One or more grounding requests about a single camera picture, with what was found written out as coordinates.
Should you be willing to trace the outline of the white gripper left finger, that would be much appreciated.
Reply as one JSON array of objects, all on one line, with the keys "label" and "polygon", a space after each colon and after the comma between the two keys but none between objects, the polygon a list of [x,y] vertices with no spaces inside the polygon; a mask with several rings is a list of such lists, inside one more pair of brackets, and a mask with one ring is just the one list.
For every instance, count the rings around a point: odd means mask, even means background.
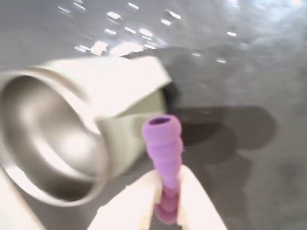
[{"label": "white gripper left finger", "polygon": [[151,170],[101,206],[89,230],[148,230],[160,203],[160,176]]}]

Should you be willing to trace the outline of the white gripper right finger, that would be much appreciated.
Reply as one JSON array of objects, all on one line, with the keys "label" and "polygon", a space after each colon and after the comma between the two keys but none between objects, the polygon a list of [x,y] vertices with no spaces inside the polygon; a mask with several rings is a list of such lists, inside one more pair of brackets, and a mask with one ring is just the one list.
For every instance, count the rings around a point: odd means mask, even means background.
[{"label": "white gripper right finger", "polygon": [[181,166],[179,178],[177,225],[183,230],[226,230],[221,216],[192,170]]}]

